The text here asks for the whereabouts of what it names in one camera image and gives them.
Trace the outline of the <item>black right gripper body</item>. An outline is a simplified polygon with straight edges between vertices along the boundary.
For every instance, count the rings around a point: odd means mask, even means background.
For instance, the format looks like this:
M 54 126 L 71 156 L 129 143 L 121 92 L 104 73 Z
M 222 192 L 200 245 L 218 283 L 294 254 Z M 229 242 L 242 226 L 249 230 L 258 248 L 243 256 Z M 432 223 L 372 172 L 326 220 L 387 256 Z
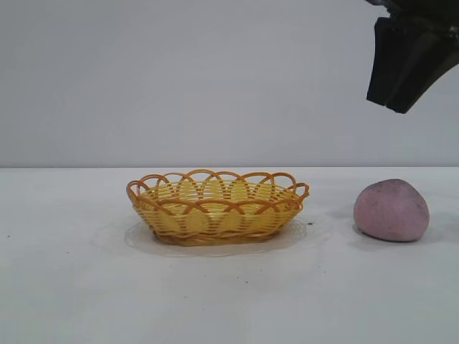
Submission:
M 389 17 L 399 26 L 391 32 L 406 34 L 409 27 L 441 37 L 458 39 L 458 0 L 427 1 L 366 1 L 383 6 Z

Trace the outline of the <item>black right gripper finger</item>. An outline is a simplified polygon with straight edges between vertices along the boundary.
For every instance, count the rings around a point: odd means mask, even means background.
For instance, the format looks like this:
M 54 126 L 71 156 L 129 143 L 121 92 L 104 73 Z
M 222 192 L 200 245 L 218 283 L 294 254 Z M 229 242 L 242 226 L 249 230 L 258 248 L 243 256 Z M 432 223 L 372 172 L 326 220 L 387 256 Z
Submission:
M 389 55 L 391 85 L 385 106 L 396 113 L 407 113 L 457 64 L 458 35 L 404 31 Z
M 428 49 L 429 30 L 410 20 L 379 17 L 374 25 L 375 49 L 366 99 L 385 107 L 411 107 L 419 96 L 410 73 Z

